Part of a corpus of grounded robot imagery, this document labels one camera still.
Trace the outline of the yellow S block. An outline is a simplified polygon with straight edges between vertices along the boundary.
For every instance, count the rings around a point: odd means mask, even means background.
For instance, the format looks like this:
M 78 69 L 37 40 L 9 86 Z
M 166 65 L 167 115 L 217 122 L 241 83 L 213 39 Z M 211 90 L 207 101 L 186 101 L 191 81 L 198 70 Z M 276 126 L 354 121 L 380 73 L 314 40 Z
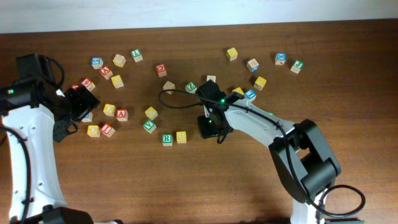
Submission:
M 185 131 L 177 131 L 176 139 L 178 144 L 183 144 L 187 142 L 187 133 Z

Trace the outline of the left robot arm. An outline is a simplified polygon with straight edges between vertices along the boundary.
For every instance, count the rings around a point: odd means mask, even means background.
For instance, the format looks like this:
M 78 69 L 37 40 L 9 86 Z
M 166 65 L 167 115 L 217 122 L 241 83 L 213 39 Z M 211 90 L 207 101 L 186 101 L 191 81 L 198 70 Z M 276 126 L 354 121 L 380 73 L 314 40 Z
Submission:
M 1 131 L 11 152 L 10 223 L 93 222 L 89 213 L 69 208 L 60 188 L 53 144 L 72 134 L 100 101 L 83 85 L 62 91 L 47 56 L 16 59 L 19 79 L 1 88 Z

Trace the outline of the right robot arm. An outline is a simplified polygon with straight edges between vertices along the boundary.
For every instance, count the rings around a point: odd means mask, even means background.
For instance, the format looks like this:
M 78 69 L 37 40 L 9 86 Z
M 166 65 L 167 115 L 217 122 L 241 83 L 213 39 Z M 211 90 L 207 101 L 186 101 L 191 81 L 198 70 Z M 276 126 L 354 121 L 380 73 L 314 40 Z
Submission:
M 223 143 L 229 133 L 242 131 L 270 150 L 284 189 L 294 200 L 291 223 L 325 223 L 325 199 L 341 166 L 318 126 L 280 119 L 240 93 L 227 95 L 213 81 L 196 90 L 205 107 L 198 117 L 202 138 Z

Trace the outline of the green R block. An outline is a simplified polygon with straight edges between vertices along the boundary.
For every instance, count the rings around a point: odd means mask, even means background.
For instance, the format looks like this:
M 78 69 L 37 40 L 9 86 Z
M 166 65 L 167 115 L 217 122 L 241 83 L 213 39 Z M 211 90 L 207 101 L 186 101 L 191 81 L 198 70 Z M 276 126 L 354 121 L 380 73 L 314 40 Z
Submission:
M 163 146 L 172 146 L 173 145 L 173 137 L 171 134 L 163 134 L 162 135 L 162 145 Z

